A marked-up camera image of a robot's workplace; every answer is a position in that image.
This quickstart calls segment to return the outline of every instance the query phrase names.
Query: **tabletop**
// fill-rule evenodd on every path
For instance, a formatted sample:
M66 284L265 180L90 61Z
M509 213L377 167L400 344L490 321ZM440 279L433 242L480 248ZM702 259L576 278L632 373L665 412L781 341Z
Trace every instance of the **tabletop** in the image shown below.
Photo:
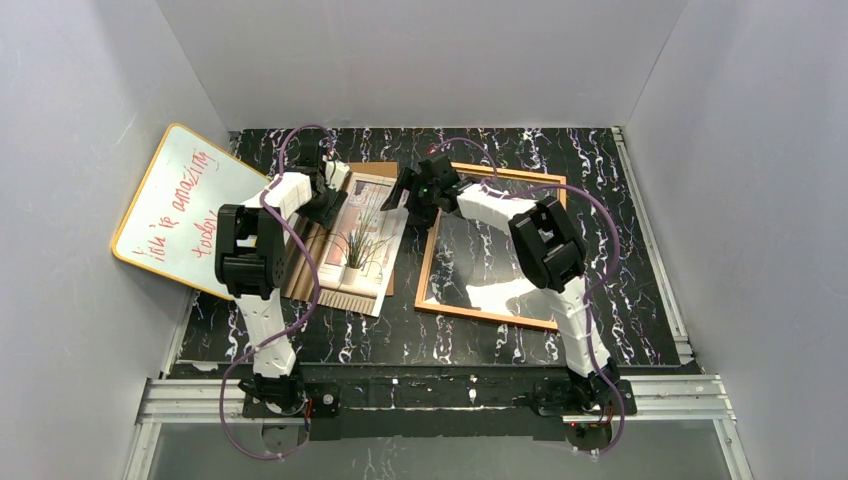
M245 130L231 151L262 172L277 171L284 129ZM330 140L348 162L397 161L411 166L444 139L462 136L481 143L500 168L563 175L607 206L622 245L621 268L594 296L591 306L601 339L616 361L631 366L677 366L680 360L663 306L657 276L636 215L622 159L611 129L602 128L345 128ZM297 158L301 142L318 141L320 131L304 131L288 148ZM448 147L455 162L487 165L465 144ZM567 213L587 245L587 281L600 278L607 260L609 232L591 205L569 196ZM484 320L436 315L414 308L427 231L407 227L395 264L395 293L386 297L378 318L319 307L291 335L301 362L422 365L565 365L559 334ZM474 255L458 236L453 255ZM290 321L306 304L283 299ZM247 331L235 302L198 293L178 363L230 363L248 347Z

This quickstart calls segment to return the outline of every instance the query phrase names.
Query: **white plant pot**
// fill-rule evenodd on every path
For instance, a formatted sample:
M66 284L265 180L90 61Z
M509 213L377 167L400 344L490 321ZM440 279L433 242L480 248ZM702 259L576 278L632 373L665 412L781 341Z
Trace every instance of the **white plant pot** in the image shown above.
M342 268L342 277L339 279L342 285L353 285L356 282L356 277L359 276L359 269L353 267Z

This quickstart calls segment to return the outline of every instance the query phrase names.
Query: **orange wooden frame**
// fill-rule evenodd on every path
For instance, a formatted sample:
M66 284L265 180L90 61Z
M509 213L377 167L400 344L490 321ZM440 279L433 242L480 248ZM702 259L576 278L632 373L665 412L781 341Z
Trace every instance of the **orange wooden frame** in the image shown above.
M492 176L491 167L482 165L469 165L466 163L452 163L453 168L459 173L479 176ZM498 169L498 177L509 178L513 180L526 180L534 183L559 183L565 185L565 177L561 175L548 175L546 173L532 173L521 170ZM560 189L557 197L563 205L565 205L565 190ZM506 323L510 325L518 325L522 327L534 327L556 330L556 322L550 320L538 320L535 318L513 317L498 313L488 313L470 308L454 307L451 305L440 305L437 303L425 302L424 297L427 294L427 282L430 279L430 265L433 263L433 254L436 249L437 236L439 232L439 220L441 216L436 217L436 223L430 228L430 233L427 236L427 245L424 247L424 262L421 265L421 275L418 277L418 291L415 293L415 309L430 313L450 315L453 317L471 318L476 320L486 320L498 323Z

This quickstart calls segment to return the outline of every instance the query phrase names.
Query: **whiteboard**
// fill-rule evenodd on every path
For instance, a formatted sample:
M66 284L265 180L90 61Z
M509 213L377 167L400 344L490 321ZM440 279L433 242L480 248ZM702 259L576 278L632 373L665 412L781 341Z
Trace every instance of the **whiteboard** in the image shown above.
M180 124L165 131L112 240L119 259L232 299L215 278L218 209L268 185L264 175Z

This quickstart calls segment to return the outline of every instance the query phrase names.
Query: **white wall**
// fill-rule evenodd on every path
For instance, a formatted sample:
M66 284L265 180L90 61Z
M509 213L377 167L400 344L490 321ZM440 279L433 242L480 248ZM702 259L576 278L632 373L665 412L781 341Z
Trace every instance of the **white wall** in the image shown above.
M3 478L119 478L187 289L109 241L165 127L226 130L153 0L0 3Z
M230 130L624 124L685 4L158 1Z
M692 0L625 130L763 479L848 471L848 4Z

